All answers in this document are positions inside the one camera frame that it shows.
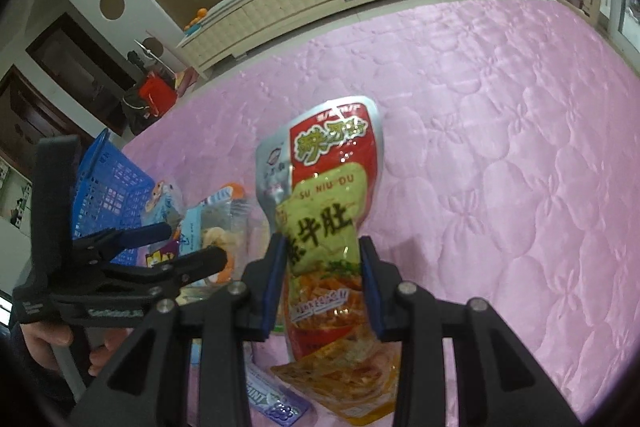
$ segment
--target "pink blanket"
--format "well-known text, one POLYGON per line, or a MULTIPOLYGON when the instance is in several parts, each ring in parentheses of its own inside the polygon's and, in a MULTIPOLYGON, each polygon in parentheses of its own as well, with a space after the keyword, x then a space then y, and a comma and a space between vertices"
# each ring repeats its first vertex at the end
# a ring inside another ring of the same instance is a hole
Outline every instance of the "pink blanket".
MULTIPOLYGON (((261 138, 350 94, 376 101, 385 133, 362 232, 437 297, 488 298, 585 418, 640 332, 636 76, 555 1, 438 4, 203 87, 125 152, 193 204, 225 182, 254 187, 261 138)), ((282 338, 257 350, 261 365, 286 361, 282 338)), ((320 406, 301 422, 344 423, 320 406)))

